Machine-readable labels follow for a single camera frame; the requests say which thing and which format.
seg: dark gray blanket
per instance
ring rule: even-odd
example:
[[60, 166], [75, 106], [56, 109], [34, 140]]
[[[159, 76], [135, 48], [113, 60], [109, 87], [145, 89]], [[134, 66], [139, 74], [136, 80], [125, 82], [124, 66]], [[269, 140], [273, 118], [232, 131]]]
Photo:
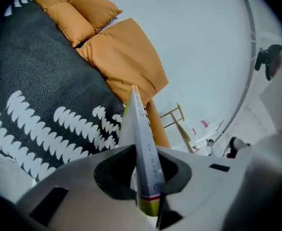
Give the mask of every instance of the dark gray blanket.
[[116, 147], [123, 110], [48, 15], [15, 0], [0, 20], [0, 154], [41, 180]]

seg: bed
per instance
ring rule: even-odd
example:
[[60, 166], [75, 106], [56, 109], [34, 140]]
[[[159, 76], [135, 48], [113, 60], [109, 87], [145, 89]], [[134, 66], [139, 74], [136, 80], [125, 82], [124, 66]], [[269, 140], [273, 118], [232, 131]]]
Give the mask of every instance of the bed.
[[[116, 148], [124, 107], [38, 4], [8, 6], [0, 19], [1, 156], [42, 180], [62, 164]], [[146, 110], [156, 144], [169, 147], [151, 99]]]

